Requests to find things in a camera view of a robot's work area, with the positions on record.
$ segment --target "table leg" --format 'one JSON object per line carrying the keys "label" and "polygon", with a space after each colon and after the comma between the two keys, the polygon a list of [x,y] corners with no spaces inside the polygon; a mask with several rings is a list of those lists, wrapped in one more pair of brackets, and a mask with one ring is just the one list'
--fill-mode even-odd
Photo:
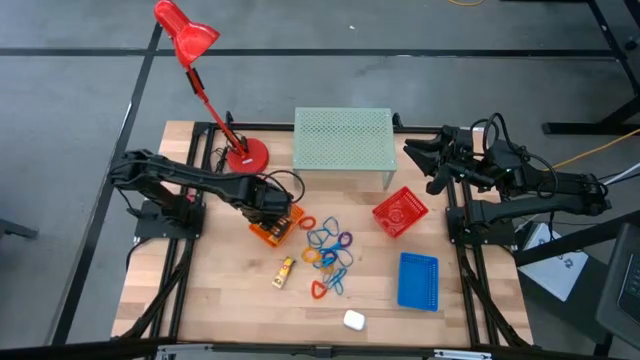
{"label": "table leg", "polygon": [[391,184],[391,179],[393,179],[393,175],[395,173],[396,173],[395,171],[388,171],[388,172],[382,173],[382,190],[387,190],[387,188],[389,188],[389,185]]}

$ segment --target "gray floor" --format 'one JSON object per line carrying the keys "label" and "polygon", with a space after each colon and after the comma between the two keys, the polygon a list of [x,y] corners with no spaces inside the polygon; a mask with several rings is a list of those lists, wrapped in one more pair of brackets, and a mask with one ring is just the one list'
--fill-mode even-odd
{"label": "gray floor", "polygon": [[[154,23],[153,3],[7,2],[0,13],[0,47],[144,48]],[[194,20],[221,31],[218,48],[607,46],[588,7],[580,4],[179,4]],[[600,1],[600,6],[619,41],[640,34],[621,0]],[[165,35],[160,47],[170,47]],[[640,73],[637,56],[632,54],[632,63]],[[0,57],[0,217],[40,229],[36,241],[7,237],[0,242],[0,348],[40,345],[46,339],[140,64],[138,57]],[[618,64],[608,61],[225,57],[203,58],[197,65],[214,105],[231,110],[238,121],[291,122],[296,106],[363,106],[390,107],[405,124],[466,126],[500,111],[512,138],[551,163],[611,138],[545,136],[540,123],[595,121],[632,95]],[[129,148],[157,149],[166,120],[208,120],[207,116],[176,60],[156,58]],[[638,153],[640,143],[632,139],[565,170],[605,175],[634,164]],[[637,185],[634,180],[612,187],[614,209],[597,220],[635,210],[640,200]],[[109,336],[135,225],[124,206],[113,198],[71,341]],[[560,219],[592,221],[558,215]],[[577,228],[557,229],[568,233]],[[607,261],[611,246],[609,242],[589,252]],[[527,311],[537,344],[592,351],[590,340],[536,304],[527,302]],[[640,352],[616,339],[611,355],[638,358]]]}

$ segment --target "blue plastic tray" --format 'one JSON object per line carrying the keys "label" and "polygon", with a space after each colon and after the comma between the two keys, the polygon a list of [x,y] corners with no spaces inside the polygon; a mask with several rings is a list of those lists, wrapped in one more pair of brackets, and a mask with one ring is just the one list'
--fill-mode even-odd
{"label": "blue plastic tray", "polygon": [[398,305],[438,311],[438,258],[402,253]]}

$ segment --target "red basket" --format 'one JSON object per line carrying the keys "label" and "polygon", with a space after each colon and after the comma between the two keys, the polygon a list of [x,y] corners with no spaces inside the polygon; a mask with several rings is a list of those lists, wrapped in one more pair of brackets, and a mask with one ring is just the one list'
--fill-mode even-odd
{"label": "red basket", "polygon": [[397,238],[428,212],[427,207],[405,186],[376,206],[373,217],[389,236]]}

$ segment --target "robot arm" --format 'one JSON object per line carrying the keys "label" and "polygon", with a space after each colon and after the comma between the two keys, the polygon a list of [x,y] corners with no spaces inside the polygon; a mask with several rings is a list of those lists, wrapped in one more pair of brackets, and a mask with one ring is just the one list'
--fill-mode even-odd
{"label": "robot arm", "polygon": [[606,187],[593,174],[538,170],[529,165],[535,155],[510,140],[496,139],[485,154],[478,154],[473,152],[471,130],[443,126],[434,140],[406,140],[404,151],[425,176],[433,177],[427,184],[432,195],[442,192],[451,178],[464,180],[480,192],[496,187],[507,198],[538,194],[499,204],[473,201],[467,207],[468,224],[550,211],[595,216],[611,207],[605,199]]}
{"label": "robot arm", "polygon": [[249,222],[270,228],[291,211],[292,195],[257,174],[214,174],[171,161],[148,150],[128,151],[111,170],[120,190],[135,190],[158,204],[163,215],[178,225],[189,224],[192,204],[160,182],[166,181],[217,195],[242,212]]}

